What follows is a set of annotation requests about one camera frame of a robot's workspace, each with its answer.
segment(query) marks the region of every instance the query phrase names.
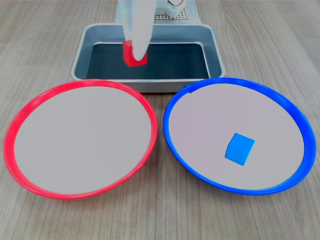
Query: table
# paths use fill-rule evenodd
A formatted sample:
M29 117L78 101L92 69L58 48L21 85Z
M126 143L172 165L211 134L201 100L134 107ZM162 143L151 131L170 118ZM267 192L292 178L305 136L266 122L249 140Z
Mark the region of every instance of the table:
M320 2L197 1L226 77L268 86L295 103L320 144ZM0 1L0 146L13 117L40 93L72 81L85 26L115 21L117 1ZM162 119L172 94L145 94L159 137L147 164L107 193L47 199L18 185L0 155L1 240L317 240L319 150L297 186L237 195L186 171L167 146Z

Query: blue rim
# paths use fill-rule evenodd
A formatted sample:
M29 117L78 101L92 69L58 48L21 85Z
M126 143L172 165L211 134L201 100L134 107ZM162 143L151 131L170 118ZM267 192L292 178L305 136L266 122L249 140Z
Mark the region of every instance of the blue rim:
M293 118L295 123L300 129L303 143L304 143L304 154L303 159L301 162L301 165L296 170L296 172L288 178L286 181L265 189L257 189L257 190L246 190L246 189L239 189L234 187L229 187L222 185L220 183L214 182L198 172L196 172L194 169L192 169L179 155L178 151L176 150L170 136L169 131L169 119L170 114L172 112L172 109L174 108L175 104L179 101L180 98L182 98L184 95L192 93L200 88L214 85L214 84L233 84L238 85L242 87L246 87L252 90L255 90L270 99L274 100L276 103L278 103L280 106L282 106ZM252 82L249 80L244 79L238 79L238 78L229 78L229 77L219 77L219 78L210 78L201 80L198 82L194 82L190 85L185 86L182 90L180 90L169 102L168 106L166 107L164 116L163 116L163 131L164 136L166 139L166 142L174 154L174 156L177 158L177 160L193 175L195 175L197 178L201 179L202 181L215 186L219 189L236 193L236 194L243 194L243 195L268 195L268 194L275 194L282 191L285 191L289 188L292 188L293 186L297 185L299 182L301 182L310 172L311 168L313 167L316 159L316 152L317 152L317 144L316 144L316 138L315 134L312 130L312 127L310 126L308 120L303 115L303 113L287 98L279 94L278 92L272 90L271 88L268 88L264 85L261 85L256 82Z

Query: blue cube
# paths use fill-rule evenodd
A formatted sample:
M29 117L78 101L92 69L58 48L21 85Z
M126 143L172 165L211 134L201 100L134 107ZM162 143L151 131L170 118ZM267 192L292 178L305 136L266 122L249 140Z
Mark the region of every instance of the blue cube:
M225 158L244 166L254 144L255 140L235 133L226 148Z

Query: dark tray bottom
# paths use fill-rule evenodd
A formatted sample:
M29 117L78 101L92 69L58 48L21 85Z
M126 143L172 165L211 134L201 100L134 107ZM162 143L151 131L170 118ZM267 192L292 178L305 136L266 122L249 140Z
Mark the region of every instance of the dark tray bottom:
M122 44L93 47L87 79L208 79L203 49L196 43L150 44L148 64L128 67Z

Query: metal tray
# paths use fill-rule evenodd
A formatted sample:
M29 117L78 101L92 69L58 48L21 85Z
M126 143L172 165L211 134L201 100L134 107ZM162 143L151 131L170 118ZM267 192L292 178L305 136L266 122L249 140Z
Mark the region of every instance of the metal tray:
M87 79L94 46L98 44L122 44L125 40L123 26L115 23L95 23L87 26L71 70L74 80ZM209 78L224 77L225 69L221 61L213 30L201 23L155 24L151 46L155 44L197 44L201 46L205 68ZM141 93L176 93L184 86L204 78L183 79L106 79L126 84Z

